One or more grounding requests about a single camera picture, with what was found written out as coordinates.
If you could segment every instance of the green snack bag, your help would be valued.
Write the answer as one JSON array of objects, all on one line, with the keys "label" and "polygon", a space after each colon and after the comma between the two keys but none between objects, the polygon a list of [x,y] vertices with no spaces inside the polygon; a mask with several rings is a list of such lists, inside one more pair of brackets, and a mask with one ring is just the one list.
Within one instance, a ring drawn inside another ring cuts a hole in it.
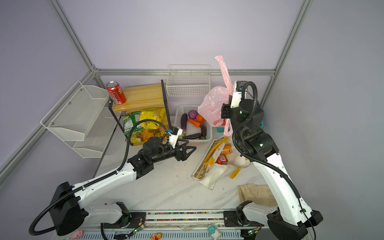
[{"label": "green snack bag", "polygon": [[[135,125],[139,121],[140,112],[125,114],[122,116],[122,118],[124,121],[124,134],[128,135],[131,132],[133,125]],[[141,125],[138,125],[134,132],[137,132],[141,129],[143,129],[143,127]]]}]

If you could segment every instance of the pink plastic bag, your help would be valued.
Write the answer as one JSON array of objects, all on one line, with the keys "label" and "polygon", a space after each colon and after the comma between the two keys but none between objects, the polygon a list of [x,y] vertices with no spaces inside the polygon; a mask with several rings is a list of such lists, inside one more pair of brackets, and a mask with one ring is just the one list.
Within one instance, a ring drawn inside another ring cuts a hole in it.
[{"label": "pink plastic bag", "polygon": [[[233,84],[229,77],[227,67],[224,63],[223,56],[219,55],[216,60],[220,64],[221,73],[225,82],[225,87],[214,87],[209,90],[208,94],[204,97],[203,103],[197,108],[199,114],[204,117],[209,125],[212,127],[220,127],[224,120],[221,118],[221,106],[229,103],[229,95],[233,94]],[[224,127],[224,135],[232,135],[233,130],[230,120],[227,119]]]}]

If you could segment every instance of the aluminum frame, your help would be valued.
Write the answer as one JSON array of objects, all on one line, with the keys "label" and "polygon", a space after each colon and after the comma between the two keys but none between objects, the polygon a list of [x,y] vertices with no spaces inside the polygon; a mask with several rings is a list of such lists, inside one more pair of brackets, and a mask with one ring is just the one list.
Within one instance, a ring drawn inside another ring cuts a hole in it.
[{"label": "aluminum frame", "polygon": [[[61,3],[59,0],[48,0],[50,5],[52,6],[55,14],[57,15],[60,23],[62,24],[64,30],[68,34],[70,40],[76,47],[76,50],[80,54],[81,58],[85,62],[89,71],[80,81],[82,84],[86,84],[89,80],[94,79],[96,83],[105,88],[103,81],[101,80],[101,76],[105,75],[124,75],[124,76],[167,76],[169,73],[168,69],[98,69],[92,63],[90,57],[88,56],[83,44],[81,43],[78,35],[76,34],[74,27],[72,26],[68,16],[66,15]],[[307,12],[312,4],[313,0],[303,0],[300,10],[296,16],[295,22],[292,26],[292,29],[289,33],[289,36],[286,40],[284,48],[281,52],[279,60],[277,62],[275,69],[228,69],[228,73],[232,76],[271,76],[269,84],[264,92],[263,99],[261,101],[261,106],[264,107],[266,100],[268,99],[274,84],[278,78],[280,70],[288,56],[289,51],[293,45],[293,42],[297,36],[297,32],[300,26],[305,19]],[[210,70],[210,74],[212,76],[219,76],[221,74],[220,69],[212,69]],[[66,95],[62,98],[65,100],[70,98],[71,96]],[[0,190],[3,188],[5,182],[8,177],[16,170],[16,168],[20,165],[24,157],[29,153],[29,151],[36,145],[36,143],[41,139],[41,137],[46,132],[45,127],[40,125],[37,127],[32,134],[25,140],[25,142],[11,155],[11,157],[0,167]]]}]

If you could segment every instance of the marble tabletop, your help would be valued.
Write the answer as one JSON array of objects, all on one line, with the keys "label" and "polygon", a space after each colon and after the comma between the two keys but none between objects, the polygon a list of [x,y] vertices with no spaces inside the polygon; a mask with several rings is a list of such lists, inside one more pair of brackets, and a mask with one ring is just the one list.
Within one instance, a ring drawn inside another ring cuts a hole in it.
[{"label": "marble tabletop", "polygon": [[[222,136],[213,128],[213,138]],[[264,178],[251,164],[230,179],[235,167],[229,167],[209,190],[191,175],[200,165],[210,143],[196,145],[197,149],[186,161],[170,158],[155,163],[154,170],[97,198],[93,204],[123,202],[129,210],[181,210],[181,209],[235,209],[240,200],[237,186],[266,184]],[[121,164],[126,142],[124,134],[116,128],[103,160],[96,172],[99,176]],[[129,148],[128,158],[137,154],[142,146]]]}]

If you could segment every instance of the coca-cola can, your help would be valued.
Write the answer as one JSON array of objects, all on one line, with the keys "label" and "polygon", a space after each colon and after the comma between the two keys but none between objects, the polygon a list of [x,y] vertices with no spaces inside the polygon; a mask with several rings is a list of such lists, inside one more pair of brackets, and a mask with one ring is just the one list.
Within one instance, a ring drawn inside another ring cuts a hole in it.
[{"label": "coca-cola can", "polygon": [[127,99],[122,91],[120,84],[115,81],[107,83],[107,90],[115,104],[123,104]]}]

